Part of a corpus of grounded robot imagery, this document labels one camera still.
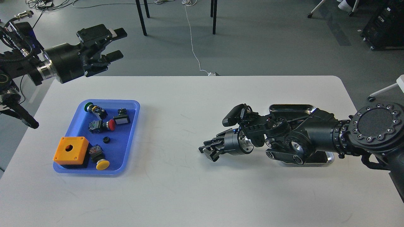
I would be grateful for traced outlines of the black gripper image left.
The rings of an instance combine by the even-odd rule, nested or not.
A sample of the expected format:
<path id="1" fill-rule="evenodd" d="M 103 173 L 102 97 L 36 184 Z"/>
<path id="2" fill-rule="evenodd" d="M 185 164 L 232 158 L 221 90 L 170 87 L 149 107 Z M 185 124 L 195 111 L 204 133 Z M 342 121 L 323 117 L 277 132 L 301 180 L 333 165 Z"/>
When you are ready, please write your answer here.
<path id="1" fill-rule="evenodd" d="M 108 69 L 111 62 L 122 59 L 120 50 L 95 59 L 93 45 L 105 46 L 107 43 L 127 37 L 123 28 L 107 29 L 104 24 L 83 28 L 76 32 L 80 43 L 63 43 L 43 50 L 42 79 L 55 77 L 61 84 L 77 79 L 85 74 L 91 77 Z"/>

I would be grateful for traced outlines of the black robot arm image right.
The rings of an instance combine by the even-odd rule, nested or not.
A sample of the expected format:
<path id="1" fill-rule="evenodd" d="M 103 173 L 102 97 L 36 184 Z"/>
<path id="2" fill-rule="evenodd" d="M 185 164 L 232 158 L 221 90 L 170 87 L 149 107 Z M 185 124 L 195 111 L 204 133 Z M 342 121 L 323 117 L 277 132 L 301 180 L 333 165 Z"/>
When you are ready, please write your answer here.
<path id="1" fill-rule="evenodd" d="M 389 171 L 403 197 L 403 121 L 403 106 L 395 102 L 373 103 L 345 120 L 308 104 L 274 104 L 267 115 L 240 104 L 222 120 L 229 129 L 205 141 L 199 152 L 217 161 L 221 154 L 250 154 L 267 145 L 270 159 L 300 165 L 319 151 L 341 159 L 360 156 L 369 169 Z"/>

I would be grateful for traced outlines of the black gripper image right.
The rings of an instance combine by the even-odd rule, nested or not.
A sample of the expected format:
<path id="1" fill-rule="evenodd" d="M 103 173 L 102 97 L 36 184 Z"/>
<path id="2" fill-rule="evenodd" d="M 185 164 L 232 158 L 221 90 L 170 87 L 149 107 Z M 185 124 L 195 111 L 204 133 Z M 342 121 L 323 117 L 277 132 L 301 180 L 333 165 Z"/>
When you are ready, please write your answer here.
<path id="1" fill-rule="evenodd" d="M 254 149 L 251 140 L 238 128 L 222 131 L 203 144 L 198 148 L 199 152 L 213 162 L 217 161 L 221 154 L 244 155 L 250 154 Z"/>

